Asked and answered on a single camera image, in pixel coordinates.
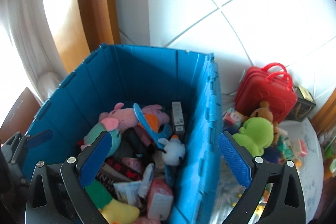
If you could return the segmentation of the pink flat package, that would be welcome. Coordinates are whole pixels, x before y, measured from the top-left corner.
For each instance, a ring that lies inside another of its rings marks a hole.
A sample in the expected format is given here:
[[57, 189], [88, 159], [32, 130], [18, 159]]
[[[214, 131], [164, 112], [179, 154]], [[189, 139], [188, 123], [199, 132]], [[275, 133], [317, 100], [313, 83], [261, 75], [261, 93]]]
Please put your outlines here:
[[290, 143], [295, 157], [304, 158], [308, 154], [307, 146], [304, 140], [294, 139], [291, 140]]

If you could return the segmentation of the lime green frog plush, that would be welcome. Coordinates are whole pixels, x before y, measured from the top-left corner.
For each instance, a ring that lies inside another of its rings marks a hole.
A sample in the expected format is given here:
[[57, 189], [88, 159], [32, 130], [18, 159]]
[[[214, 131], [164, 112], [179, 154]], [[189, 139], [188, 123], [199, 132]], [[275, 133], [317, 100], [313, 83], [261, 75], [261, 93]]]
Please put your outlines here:
[[262, 156], [264, 149], [273, 142], [273, 124], [265, 118], [252, 117], [247, 119], [238, 133], [233, 134], [232, 137], [253, 157]]

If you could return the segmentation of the green dinosaur plush toy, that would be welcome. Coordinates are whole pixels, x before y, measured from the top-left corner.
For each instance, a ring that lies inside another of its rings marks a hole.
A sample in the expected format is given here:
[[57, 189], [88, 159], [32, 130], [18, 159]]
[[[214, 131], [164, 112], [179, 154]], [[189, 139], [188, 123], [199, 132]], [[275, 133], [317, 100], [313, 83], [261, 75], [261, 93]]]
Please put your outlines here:
[[99, 181], [94, 180], [84, 189], [108, 223], [134, 223], [138, 219], [137, 207], [113, 198]]

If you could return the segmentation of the red plastic toy suitcase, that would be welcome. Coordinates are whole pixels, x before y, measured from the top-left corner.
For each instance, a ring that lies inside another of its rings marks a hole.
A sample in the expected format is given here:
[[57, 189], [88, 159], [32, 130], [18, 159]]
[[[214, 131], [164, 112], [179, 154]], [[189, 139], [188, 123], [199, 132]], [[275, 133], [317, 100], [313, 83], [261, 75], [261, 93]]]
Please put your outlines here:
[[247, 69], [235, 96], [235, 109], [250, 115], [261, 101], [269, 103], [273, 120], [281, 123], [297, 102], [293, 80], [284, 65], [270, 63]]

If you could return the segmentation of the green patterned snack bag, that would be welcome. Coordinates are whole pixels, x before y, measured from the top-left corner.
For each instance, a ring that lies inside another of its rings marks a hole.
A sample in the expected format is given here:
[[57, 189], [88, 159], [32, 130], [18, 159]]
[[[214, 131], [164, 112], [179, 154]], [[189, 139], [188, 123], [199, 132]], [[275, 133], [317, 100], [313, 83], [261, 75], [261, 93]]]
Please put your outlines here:
[[281, 160], [293, 160], [294, 153], [291, 147], [290, 140], [285, 135], [280, 135], [276, 144], [276, 147], [280, 153]]

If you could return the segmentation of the grey slim cosmetic box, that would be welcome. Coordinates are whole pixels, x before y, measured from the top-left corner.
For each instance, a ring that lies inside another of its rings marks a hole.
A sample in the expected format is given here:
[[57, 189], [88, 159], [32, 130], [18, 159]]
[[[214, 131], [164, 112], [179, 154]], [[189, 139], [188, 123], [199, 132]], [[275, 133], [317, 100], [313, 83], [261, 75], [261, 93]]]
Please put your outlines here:
[[180, 138], [183, 137], [185, 133], [185, 121], [183, 118], [183, 111], [181, 102], [172, 102], [172, 119], [173, 119], [173, 127], [175, 134], [178, 135]]

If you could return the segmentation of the wooden door frame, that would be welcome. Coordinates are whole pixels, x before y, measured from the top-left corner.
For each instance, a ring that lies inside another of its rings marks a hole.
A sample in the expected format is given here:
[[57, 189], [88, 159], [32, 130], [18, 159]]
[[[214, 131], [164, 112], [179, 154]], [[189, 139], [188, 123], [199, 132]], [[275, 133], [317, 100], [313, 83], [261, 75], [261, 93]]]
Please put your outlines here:
[[116, 0], [72, 0], [66, 24], [55, 38], [67, 73], [101, 44], [120, 44]]

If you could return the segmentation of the white curtain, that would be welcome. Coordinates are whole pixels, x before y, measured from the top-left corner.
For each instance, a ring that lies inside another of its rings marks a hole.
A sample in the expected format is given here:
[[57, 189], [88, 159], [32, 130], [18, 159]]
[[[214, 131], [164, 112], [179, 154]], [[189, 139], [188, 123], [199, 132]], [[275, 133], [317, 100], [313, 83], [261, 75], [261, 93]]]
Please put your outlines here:
[[1, 0], [1, 23], [15, 46], [34, 92], [46, 101], [66, 77], [43, 0]]

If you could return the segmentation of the dark wooden cabinet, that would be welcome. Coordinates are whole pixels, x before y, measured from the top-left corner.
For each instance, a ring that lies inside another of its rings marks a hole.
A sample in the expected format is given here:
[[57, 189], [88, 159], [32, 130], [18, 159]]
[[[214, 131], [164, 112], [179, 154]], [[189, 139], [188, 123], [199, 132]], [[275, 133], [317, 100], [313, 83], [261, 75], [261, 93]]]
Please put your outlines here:
[[1, 143], [4, 144], [17, 132], [24, 135], [41, 106], [40, 99], [29, 88], [25, 88], [1, 124]]

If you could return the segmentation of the blue plastic storage crate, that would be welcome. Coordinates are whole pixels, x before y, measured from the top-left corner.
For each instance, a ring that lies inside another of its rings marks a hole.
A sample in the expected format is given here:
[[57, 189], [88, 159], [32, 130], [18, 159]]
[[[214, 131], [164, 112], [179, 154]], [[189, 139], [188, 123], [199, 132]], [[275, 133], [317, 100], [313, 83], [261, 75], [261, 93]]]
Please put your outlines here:
[[56, 89], [28, 133], [51, 130], [53, 138], [28, 151], [22, 173], [38, 161], [63, 162], [98, 116], [122, 102], [126, 107], [181, 102], [186, 155], [173, 188], [168, 223], [208, 223], [219, 180], [221, 89], [213, 55], [144, 46], [101, 46]]

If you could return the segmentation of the pink white small box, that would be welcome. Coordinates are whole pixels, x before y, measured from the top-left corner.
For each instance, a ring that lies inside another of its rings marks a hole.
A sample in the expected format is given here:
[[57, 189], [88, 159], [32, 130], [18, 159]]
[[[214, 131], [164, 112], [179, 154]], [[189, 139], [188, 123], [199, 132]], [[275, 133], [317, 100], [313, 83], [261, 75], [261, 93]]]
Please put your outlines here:
[[156, 221], [166, 221], [170, 215], [174, 196], [166, 181], [155, 178], [147, 196], [147, 217]]

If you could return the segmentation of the blue plastic shoehorn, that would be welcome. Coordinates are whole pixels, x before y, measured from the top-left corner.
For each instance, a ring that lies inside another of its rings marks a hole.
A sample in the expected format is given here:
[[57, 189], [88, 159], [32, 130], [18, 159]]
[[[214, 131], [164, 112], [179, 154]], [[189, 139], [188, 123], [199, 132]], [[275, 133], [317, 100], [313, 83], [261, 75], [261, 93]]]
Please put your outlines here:
[[173, 129], [170, 125], [168, 123], [164, 123], [163, 128], [160, 131], [161, 122], [156, 115], [143, 113], [137, 103], [133, 105], [133, 110], [139, 124], [148, 133], [157, 148], [163, 149], [163, 145], [158, 143], [158, 139], [165, 138], [169, 140], [173, 136]]

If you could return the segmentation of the brown bear plush toy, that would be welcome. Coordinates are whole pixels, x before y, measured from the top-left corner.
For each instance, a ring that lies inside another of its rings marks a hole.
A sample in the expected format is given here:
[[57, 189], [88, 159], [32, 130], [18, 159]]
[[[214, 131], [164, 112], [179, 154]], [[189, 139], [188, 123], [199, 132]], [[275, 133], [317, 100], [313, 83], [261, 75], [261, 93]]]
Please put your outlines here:
[[270, 104], [268, 101], [262, 100], [259, 103], [260, 107], [253, 111], [250, 116], [244, 116], [243, 122], [247, 121], [249, 118], [261, 117], [268, 120], [273, 125], [273, 141], [272, 145], [276, 145], [279, 138], [278, 123], [273, 119], [273, 113], [270, 110]]

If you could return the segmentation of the white snack packet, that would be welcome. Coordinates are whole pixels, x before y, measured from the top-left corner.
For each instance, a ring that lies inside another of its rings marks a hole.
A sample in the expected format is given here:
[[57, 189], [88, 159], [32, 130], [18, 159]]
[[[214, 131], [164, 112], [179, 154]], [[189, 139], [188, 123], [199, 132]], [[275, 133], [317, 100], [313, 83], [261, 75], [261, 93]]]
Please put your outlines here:
[[154, 164], [150, 163], [143, 174], [142, 180], [114, 183], [114, 191], [120, 202], [137, 208], [143, 208], [151, 183], [154, 178]]

